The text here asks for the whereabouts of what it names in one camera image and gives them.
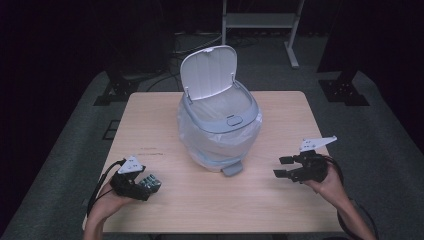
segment black stand base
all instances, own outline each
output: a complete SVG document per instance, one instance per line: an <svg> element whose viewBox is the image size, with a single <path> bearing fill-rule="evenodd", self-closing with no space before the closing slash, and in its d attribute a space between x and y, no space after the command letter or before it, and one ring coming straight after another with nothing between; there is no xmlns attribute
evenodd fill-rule
<svg viewBox="0 0 424 240"><path fill-rule="evenodd" d="M130 96L102 95L98 96L93 106L109 106L111 102L128 102Z"/></svg>
<svg viewBox="0 0 424 240"><path fill-rule="evenodd" d="M367 99L352 83L339 80L318 80L329 102L344 102L346 106L369 106Z"/></svg>

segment black equipment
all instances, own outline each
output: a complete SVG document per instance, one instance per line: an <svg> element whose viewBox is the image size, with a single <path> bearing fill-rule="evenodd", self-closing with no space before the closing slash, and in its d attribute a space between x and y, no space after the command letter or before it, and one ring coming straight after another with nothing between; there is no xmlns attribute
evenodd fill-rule
<svg viewBox="0 0 424 240"><path fill-rule="evenodd" d="M89 1L99 60L109 85L95 106L125 102L140 82L169 69L174 35L157 0Z"/></svg>
<svg viewBox="0 0 424 240"><path fill-rule="evenodd" d="M128 163L130 164L127 164L131 165L131 167L136 166L137 168L135 169L139 170L125 173L120 173L119 170L116 171L115 174L112 176L110 185L112 186L112 189L116 192L116 194L118 194L119 196L147 201L151 194L156 193L159 190L160 186L162 185L162 182L156 179L153 174L150 174L148 177L145 177L139 183L135 183L135 179L138 177L138 175L144 172L144 170L146 169L146 167L139 164L138 161L134 163L135 165L133 165L133 161L135 160L135 158L130 158L128 160ZM110 190L109 192L106 192L103 195L97 197L97 194L99 193L100 188L102 187L103 182L105 181L109 171L116 165L123 166L125 162L127 162L127 159L125 158L121 161L116 161L105 171L105 173L102 174L88 202L87 216L90 214L90 211L96 201L103 197L105 194L112 191Z"/></svg>
<svg viewBox="0 0 424 240"><path fill-rule="evenodd" d="M327 177L328 161L333 162L330 157L317 154L314 150L301 152L300 155L280 158L281 164L293 164L297 162L302 164L301 168L290 171L274 170L274 174L277 178L288 178L293 182L302 182L306 180L322 182L325 177Z"/></svg>

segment white shelf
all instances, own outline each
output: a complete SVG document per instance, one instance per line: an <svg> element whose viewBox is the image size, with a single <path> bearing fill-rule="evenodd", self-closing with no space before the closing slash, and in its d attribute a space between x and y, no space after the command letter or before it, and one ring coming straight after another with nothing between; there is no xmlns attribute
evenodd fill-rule
<svg viewBox="0 0 424 240"><path fill-rule="evenodd" d="M296 13L227 13L227 0L223 0L222 44L225 45L228 28L289 28L290 37L284 43L292 68L299 68L293 51L293 42L305 0L299 0Z"/></svg>
<svg viewBox="0 0 424 240"><path fill-rule="evenodd" d="M227 28L292 28L294 13L227 13Z"/></svg>

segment gray carpet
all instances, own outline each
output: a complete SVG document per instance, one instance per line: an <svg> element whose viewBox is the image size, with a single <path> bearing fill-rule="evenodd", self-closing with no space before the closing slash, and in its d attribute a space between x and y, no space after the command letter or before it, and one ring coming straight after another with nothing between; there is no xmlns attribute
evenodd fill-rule
<svg viewBox="0 0 424 240"><path fill-rule="evenodd" d="M184 49L195 45L193 41L206 40L191 37L178 43L180 49ZM348 194L374 218L380 239L424 239L424 157L372 80L363 73L354 79L354 85L370 106L329 103L318 80L335 79L338 73L316 73L326 38L296 39L298 70L290 68L280 38L247 40L241 45L230 42L238 54L237 79L252 91L304 92L321 134L338 137L338 141L327 148L343 169ZM180 62L181 59L173 60L173 73L177 73ZM139 91L146 91L167 74L142 82ZM108 78L103 72L93 79L1 239L82 238L81 225L86 210L83 201L90 197L112 144L102 137L110 121L121 118L126 105L115 102L109 106L93 106L107 84ZM180 89L180 83L171 77L155 84L150 91ZM321 239L334 235L289 234L288 239ZM252 236L230 237L248 239ZM148 236L105 234L105 239L148 239Z"/></svg>

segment wooden table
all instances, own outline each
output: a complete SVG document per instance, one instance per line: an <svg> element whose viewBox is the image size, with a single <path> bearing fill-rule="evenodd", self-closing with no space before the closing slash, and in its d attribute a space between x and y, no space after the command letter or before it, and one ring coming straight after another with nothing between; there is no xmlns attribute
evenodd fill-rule
<svg viewBox="0 0 424 240"><path fill-rule="evenodd" d="M131 95L103 172L134 155L147 167L141 177L153 173L163 185L148 201L127 205L109 218L105 232L342 231L329 203L309 187L273 173L289 168L278 158L299 154L303 138L321 137L303 93L252 92L263 112L262 129L243 160L244 170L233 177L210 172L189 157L178 133L182 94Z"/></svg>

